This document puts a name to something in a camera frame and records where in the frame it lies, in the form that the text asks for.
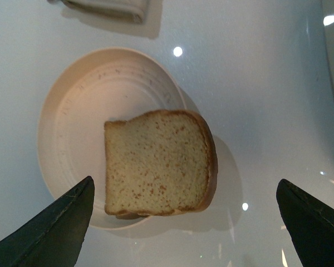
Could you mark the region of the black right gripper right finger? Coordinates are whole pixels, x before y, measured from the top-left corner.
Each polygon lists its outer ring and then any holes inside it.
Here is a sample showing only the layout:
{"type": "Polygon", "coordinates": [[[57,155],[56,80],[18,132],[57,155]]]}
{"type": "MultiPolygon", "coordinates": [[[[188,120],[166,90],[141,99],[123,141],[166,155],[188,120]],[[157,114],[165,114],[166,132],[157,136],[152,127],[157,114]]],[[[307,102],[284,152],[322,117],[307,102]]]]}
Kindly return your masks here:
{"type": "Polygon", "coordinates": [[[334,266],[334,209],[282,179],[276,199],[303,266],[334,266]]]}

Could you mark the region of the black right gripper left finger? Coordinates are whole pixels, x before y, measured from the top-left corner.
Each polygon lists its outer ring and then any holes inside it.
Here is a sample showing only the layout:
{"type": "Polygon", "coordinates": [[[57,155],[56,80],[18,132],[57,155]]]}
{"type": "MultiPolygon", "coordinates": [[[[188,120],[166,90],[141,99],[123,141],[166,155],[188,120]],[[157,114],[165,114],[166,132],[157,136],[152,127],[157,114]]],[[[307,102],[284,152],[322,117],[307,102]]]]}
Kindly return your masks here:
{"type": "Polygon", "coordinates": [[[94,194],[94,181],[88,176],[1,240],[0,266],[75,266],[94,194]]]}

